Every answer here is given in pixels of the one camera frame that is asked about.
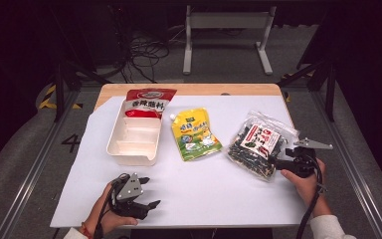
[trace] white paper sheet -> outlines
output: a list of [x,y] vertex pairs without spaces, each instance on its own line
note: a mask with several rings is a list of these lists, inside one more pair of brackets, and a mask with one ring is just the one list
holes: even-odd
[[265,182],[217,152],[184,162],[175,144],[170,115],[206,108],[210,130],[228,146],[250,110],[288,125],[291,119],[280,96],[175,96],[163,113],[162,132],[153,166],[122,166],[106,152],[116,114],[124,97],[114,97],[89,118],[51,227],[80,226],[108,182],[122,173],[149,177],[135,201],[161,200],[139,222],[142,228],[244,227],[299,224],[305,211],[293,185],[280,173]]

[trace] human hand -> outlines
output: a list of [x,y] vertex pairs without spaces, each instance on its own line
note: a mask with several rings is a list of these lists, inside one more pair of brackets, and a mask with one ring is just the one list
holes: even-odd
[[[85,221],[85,226],[92,236],[95,234],[98,217],[100,216],[101,208],[104,205],[104,201],[106,200],[107,194],[110,192],[110,189],[111,182],[107,184],[106,188],[103,191],[103,194],[95,202],[95,205],[93,206],[89,217]],[[100,222],[103,234],[112,231],[118,226],[138,224],[137,219],[133,217],[122,217],[114,214],[112,211],[109,210],[108,205],[106,206],[104,211],[107,211],[107,213],[103,216]]]
[[[324,184],[325,164],[320,159],[317,159],[317,162],[322,174],[322,183]],[[287,180],[293,183],[293,185],[296,187],[297,193],[302,198],[305,205],[309,206],[317,190],[316,175],[313,174],[307,178],[302,178],[292,173],[291,171],[285,170],[285,169],[281,170],[281,174],[285,178],[287,178]],[[320,196],[317,199],[317,203],[312,211],[312,215],[315,217],[319,215],[330,215],[330,214],[331,214],[331,211],[330,211],[330,208],[328,207],[325,197],[323,194],[320,194]]]

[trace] rectangular food container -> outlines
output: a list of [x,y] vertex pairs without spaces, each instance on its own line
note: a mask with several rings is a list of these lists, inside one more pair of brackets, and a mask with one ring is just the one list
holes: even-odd
[[107,153],[121,165],[151,166],[156,162],[160,130],[161,119],[128,118],[123,102],[110,134]]

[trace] metal stand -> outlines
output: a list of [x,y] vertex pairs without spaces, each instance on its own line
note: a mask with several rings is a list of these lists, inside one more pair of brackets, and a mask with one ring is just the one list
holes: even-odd
[[315,71],[311,79],[309,79],[306,86],[310,91],[319,91],[321,86],[327,81],[326,99],[325,99],[325,111],[328,118],[334,121],[333,118],[333,100],[334,100],[334,85],[335,85],[335,70],[333,63],[330,61],[320,61],[312,64],[304,69],[292,74],[290,77],[278,82],[277,85],[282,88],[292,83],[302,76]]
[[192,42],[191,29],[207,28],[263,28],[263,39],[256,43],[257,51],[265,69],[266,75],[273,73],[268,56],[266,54],[266,43],[275,18],[276,7],[271,7],[270,12],[252,13],[229,13],[229,12],[191,12],[187,6],[186,16],[186,46],[184,57],[183,74],[191,74]]
[[55,85],[57,93],[57,114],[55,116],[55,121],[58,121],[65,111],[65,87],[68,87],[69,91],[79,91],[82,86],[76,72],[81,72],[90,79],[93,79],[102,85],[111,83],[105,78],[68,61],[61,62],[55,72]]

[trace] seaweed snack bag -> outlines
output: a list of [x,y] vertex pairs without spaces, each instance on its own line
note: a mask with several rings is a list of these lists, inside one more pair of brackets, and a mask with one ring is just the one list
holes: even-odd
[[175,96],[173,89],[129,90],[125,99],[125,115],[129,118],[159,118]]
[[210,132],[209,116],[204,108],[178,114],[172,131],[184,161],[222,149],[222,143]]
[[272,160],[283,157],[299,131],[258,112],[249,112],[238,135],[225,150],[228,157],[265,181],[276,170]]

